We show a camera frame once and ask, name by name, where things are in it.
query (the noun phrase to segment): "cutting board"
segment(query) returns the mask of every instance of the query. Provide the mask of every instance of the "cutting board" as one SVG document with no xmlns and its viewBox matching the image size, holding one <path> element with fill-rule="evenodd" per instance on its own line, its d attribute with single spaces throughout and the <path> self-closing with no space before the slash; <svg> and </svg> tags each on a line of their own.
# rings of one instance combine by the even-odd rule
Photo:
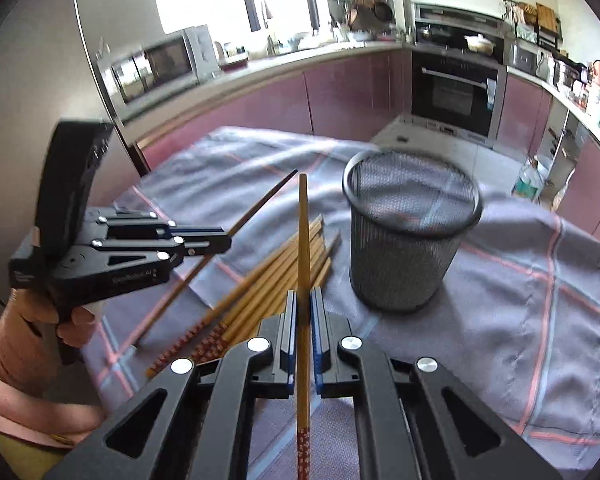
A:
<svg viewBox="0 0 600 480">
<path fill-rule="evenodd" d="M 555 12 L 549 7 L 536 3 L 538 8 L 538 25 L 558 34 L 558 22 L 555 21 Z"/>
</svg>

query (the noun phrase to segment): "pot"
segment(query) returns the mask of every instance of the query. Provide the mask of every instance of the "pot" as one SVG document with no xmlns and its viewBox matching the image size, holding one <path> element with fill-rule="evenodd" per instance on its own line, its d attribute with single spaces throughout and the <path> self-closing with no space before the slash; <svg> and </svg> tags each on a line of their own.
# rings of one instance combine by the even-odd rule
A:
<svg viewBox="0 0 600 480">
<path fill-rule="evenodd" d="M 464 38 L 466 39 L 466 44 L 471 52 L 485 54 L 486 56 L 493 54 L 493 48 L 496 44 L 493 43 L 493 41 L 487 40 L 483 35 L 465 36 Z"/>
</svg>

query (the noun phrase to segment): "oven handle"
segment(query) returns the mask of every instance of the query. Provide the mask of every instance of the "oven handle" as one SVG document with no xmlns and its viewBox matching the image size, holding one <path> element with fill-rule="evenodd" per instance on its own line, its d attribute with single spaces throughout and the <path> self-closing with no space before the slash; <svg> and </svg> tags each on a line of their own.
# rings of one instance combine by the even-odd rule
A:
<svg viewBox="0 0 600 480">
<path fill-rule="evenodd" d="M 429 70 L 424 67 L 422 67 L 422 73 L 427 75 L 437 75 L 438 77 L 451 79 L 452 81 L 459 81 L 461 83 L 467 83 L 469 85 L 477 86 L 479 88 L 484 88 L 485 90 L 487 89 L 487 83 L 478 83 L 477 81 L 471 81 L 470 79 L 458 77 L 457 75 L 445 74 L 444 72 L 437 72 L 436 70 Z"/>
</svg>

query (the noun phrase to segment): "built-in oven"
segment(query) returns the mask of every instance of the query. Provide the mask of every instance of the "built-in oven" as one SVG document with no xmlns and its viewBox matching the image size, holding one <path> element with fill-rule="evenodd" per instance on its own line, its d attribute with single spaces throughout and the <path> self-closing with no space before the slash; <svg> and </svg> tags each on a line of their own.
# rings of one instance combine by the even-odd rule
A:
<svg viewBox="0 0 600 480">
<path fill-rule="evenodd" d="M 500 125 L 506 68 L 413 52 L 413 122 L 492 147 Z"/>
</svg>

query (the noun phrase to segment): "white container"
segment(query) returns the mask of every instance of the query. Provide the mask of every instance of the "white container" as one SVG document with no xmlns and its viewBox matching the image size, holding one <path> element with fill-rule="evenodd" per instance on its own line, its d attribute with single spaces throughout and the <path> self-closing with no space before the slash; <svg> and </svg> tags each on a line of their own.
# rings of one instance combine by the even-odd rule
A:
<svg viewBox="0 0 600 480">
<path fill-rule="evenodd" d="M 587 114 L 593 117 L 599 116 L 598 102 L 600 101 L 600 85 L 592 83 L 589 88 L 589 100 L 587 101 Z"/>
</svg>

